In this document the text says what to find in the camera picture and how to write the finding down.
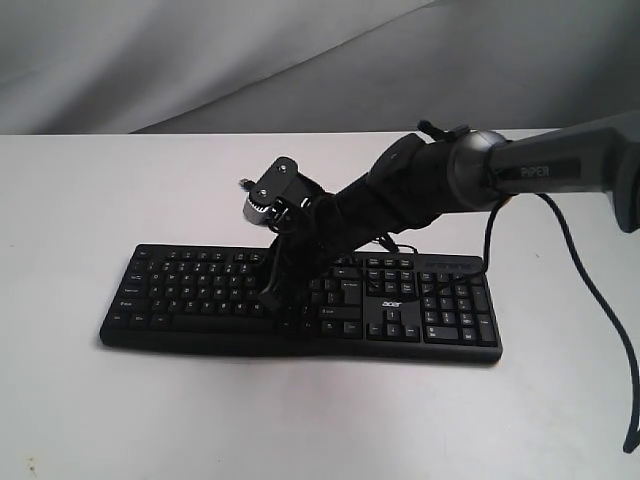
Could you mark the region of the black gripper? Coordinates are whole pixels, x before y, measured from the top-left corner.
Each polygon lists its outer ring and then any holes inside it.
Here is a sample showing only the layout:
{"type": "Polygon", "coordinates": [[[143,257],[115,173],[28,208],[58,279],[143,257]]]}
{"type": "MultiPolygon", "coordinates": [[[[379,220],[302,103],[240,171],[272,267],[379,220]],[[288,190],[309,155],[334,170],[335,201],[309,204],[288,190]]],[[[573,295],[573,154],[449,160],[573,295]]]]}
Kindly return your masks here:
{"type": "Polygon", "coordinates": [[[333,262],[380,236],[380,226],[337,194],[325,194],[311,205],[309,222],[277,237],[269,284],[258,294],[267,310],[287,307],[309,280],[333,262]]]}

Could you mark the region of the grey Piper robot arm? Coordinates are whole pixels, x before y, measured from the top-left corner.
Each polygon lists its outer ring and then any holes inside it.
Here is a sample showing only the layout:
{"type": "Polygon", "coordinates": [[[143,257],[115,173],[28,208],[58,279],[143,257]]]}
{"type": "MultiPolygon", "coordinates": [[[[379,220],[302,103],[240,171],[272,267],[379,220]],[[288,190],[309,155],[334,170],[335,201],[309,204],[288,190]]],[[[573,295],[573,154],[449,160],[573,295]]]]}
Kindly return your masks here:
{"type": "Polygon", "coordinates": [[[619,228],[639,227],[639,115],[627,112],[512,141],[467,126],[421,121],[371,169],[337,193],[276,159],[250,190],[243,214],[275,234],[258,298],[276,311],[337,259],[439,216],[488,211],[518,194],[601,192],[619,228]]]}

